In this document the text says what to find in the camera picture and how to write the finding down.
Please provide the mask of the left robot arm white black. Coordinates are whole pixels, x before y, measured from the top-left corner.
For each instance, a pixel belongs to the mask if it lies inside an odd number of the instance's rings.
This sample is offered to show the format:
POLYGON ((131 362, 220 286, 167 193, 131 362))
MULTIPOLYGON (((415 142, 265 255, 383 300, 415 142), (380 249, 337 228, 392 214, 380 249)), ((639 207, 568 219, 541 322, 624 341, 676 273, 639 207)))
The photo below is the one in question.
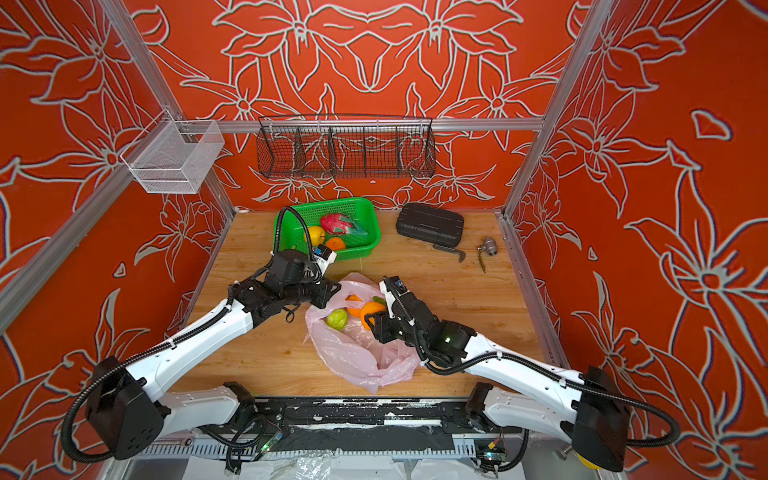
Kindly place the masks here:
POLYGON ((169 434, 225 426, 242 435, 256 422, 255 400, 237 382, 180 394, 170 389, 232 340, 280 314, 292 319, 304 304, 324 307, 340 291, 325 275, 337 255, 313 243, 301 211, 284 207, 276 222, 269 261, 230 284, 208 314, 145 351, 97 365, 61 425, 61 447, 70 459, 124 460, 169 434))

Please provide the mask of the orange fruit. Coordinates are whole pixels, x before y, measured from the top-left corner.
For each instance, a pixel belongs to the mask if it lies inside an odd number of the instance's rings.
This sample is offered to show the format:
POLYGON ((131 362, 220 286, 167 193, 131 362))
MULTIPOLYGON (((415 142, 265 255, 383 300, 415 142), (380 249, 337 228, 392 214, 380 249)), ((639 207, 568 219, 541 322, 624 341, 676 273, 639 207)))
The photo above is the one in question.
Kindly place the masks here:
POLYGON ((331 237, 327 239, 325 245, 333 251, 342 251, 347 248, 346 243, 340 237, 331 237))
POLYGON ((351 294, 345 298, 345 309, 350 316, 360 318, 361 309, 364 307, 365 302, 357 295, 351 294))
POLYGON ((387 313, 388 308, 385 303, 371 301, 366 303, 360 311, 362 325, 368 331, 373 331, 376 324, 375 316, 379 313, 387 313))

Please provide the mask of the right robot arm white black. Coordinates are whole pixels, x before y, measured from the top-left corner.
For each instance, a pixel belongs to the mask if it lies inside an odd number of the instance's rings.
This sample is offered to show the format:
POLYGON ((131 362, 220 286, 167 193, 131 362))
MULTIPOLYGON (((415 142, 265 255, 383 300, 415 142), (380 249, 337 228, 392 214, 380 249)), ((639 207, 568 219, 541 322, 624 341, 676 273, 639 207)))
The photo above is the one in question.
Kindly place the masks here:
POLYGON ((541 418, 518 407, 514 425, 542 431, 549 424, 549 435, 568 441, 584 464, 620 472, 628 448, 661 448, 680 438, 672 415, 622 394, 604 370, 582 373, 542 363, 441 320, 397 276, 382 278, 379 287, 387 309, 364 317, 377 341, 403 341, 436 375, 475 375, 537 401, 541 418))

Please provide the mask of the green pear fruit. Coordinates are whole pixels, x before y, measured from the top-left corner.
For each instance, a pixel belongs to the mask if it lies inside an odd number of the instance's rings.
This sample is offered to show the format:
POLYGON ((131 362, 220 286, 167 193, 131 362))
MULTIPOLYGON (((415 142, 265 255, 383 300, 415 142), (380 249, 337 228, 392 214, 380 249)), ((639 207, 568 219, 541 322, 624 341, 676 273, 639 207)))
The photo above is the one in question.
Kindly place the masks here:
POLYGON ((325 319, 325 323, 328 327, 336 330, 343 331, 348 323, 349 314, 345 308, 339 308, 333 310, 325 319))

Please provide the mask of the yellow lemon fruit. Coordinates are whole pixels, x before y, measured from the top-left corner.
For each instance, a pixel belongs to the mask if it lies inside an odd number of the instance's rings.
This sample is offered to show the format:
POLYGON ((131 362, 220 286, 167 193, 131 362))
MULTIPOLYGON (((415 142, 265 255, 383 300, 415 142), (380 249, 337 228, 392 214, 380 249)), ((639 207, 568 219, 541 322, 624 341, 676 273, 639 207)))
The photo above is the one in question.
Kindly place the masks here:
POLYGON ((309 239, 313 247, 324 244, 326 241, 326 231, 321 226, 310 226, 308 228, 309 239))

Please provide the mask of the red green dragon fruit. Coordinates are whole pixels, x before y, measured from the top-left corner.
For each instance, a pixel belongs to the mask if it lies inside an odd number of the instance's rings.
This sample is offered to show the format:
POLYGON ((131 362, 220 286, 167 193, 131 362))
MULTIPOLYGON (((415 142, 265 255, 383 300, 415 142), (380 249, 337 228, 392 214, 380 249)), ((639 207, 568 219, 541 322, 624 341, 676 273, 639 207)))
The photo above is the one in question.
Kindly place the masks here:
POLYGON ((327 213, 320 218, 320 226, 325 232, 334 236, 367 236, 365 230, 357 221, 342 213, 327 213))

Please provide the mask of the pink plastic bag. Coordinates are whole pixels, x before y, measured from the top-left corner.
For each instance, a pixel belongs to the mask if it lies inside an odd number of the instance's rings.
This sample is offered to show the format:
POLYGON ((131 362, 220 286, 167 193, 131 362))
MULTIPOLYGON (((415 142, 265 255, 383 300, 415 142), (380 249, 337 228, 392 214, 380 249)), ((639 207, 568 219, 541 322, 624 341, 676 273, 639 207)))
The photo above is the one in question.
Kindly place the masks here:
POLYGON ((361 318, 349 315, 343 331, 325 323, 335 309, 345 308, 345 298, 354 294, 365 304, 381 295, 379 286, 364 275, 353 272, 341 281, 341 290, 323 309, 311 306, 304 314, 307 337, 329 370, 371 394, 390 385, 409 381, 420 364, 414 348, 401 340, 378 342, 362 325, 361 318))

